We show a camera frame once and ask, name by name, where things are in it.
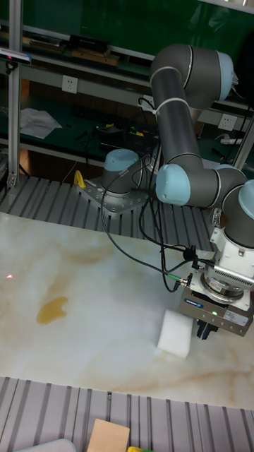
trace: white sponge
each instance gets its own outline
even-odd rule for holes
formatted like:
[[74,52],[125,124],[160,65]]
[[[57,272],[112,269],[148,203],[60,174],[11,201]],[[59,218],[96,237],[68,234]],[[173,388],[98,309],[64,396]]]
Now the white sponge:
[[179,312],[165,311],[157,348],[187,358],[191,346],[193,319]]

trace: green wall panel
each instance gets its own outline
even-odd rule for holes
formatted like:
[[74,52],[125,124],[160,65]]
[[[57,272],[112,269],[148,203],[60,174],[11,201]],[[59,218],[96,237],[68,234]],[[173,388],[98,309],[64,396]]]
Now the green wall panel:
[[[8,20],[8,0],[0,0]],[[228,53],[235,61],[254,31],[254,15],[197,0],[24,0],[25,25],[83,34],[156,54],[182,42]]]

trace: marble table surface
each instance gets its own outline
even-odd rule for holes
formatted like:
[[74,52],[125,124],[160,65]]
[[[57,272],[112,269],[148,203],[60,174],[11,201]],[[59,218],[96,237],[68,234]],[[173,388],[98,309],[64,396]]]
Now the marble table surface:
[[[159,265],[156,245],[116,241]],[[181,289],[168,293],[158,272],[126,258],[105,233],[1,213],[0,256],[0,375],[254,408],[254,326],[244,338],[193,336],[185,360],[159,351],[164,310],[177,307]],[[180,258],[170,251],[168,265]],[[59,297],[65,314],[39,324],[42,307]]]

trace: electrical outlet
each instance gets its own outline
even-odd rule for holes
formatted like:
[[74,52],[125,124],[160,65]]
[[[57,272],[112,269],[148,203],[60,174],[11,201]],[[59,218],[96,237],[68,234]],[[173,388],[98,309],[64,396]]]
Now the electrical outlet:
[[145,99],[150,103],[150,104],[154,104],[154,100],[153,100],[153,96],[148,96],[148,95],[144,95],[141,99],[140,99],[140,103],[137,104],[138,107],[140,107],[140,104],[142,106],[142,109],[144,111],[149,111],[152,112],[153,108],[148,104],[148,102],[145,101]]
[[237,116],[231,116],[230,114],[223,114],[220,120],[219,129],[232,131],[236,123]]
[[63,76],[62,91],[76,94],[78,91],[78,78]]

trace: label sticker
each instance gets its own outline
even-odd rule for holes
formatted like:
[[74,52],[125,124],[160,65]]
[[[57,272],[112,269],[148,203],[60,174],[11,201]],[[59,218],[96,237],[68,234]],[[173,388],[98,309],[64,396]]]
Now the label sticker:
[[214,289],[216,292],[221,292],[222,288],[216,281],[211,280],[209,284],[210,284],[210,287],[212,289]]
[[240,326],[245,326],[248,322],[248,317],[242,316],[240,314],[236,314],[236,312],[226,311],[224,314],[224,319],[229,320],[230,322],[236,323]]
[[188,303],[188,304],[192,304],[193,306],[196,306],[197,308],[203,308],[204,307],[203,304],[194,302],[192,299],[185,298],[184,301],[186,303]]

